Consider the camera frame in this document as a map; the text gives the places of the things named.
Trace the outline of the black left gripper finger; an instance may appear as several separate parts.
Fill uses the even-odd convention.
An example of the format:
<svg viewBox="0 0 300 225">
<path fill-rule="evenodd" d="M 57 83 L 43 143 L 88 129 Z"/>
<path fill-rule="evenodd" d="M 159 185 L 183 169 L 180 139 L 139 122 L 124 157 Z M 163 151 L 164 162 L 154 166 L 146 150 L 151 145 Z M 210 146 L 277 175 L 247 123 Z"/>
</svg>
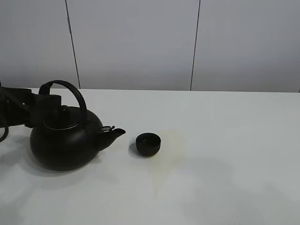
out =
<svg viewBox="0 0 300 225">
<path fill-rule="evenodd" d="M 60 107 L 60 121 L 69 121 L 71 117 L 70 107 L 62 105 Z"/>
<path fill-rule="evenodd" d="M 46 117 L 61 106 L 60 95 L 37 95 L 35 100 L 35 116 Z"/>
</svg>

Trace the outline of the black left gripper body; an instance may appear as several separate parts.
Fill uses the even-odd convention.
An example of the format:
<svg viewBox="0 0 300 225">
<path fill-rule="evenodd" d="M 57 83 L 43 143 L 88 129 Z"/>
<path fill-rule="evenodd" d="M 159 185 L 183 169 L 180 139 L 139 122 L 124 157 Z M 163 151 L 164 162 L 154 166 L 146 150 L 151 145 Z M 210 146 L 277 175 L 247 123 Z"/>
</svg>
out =
<svg viewBox="0 0 300 225">
<path fill-rule="evenodd" d="M 1 87 L 0 127 L 37 127 L 39 120 L 34 116 L 36 96 L 30 89 Z"/>
</svg>

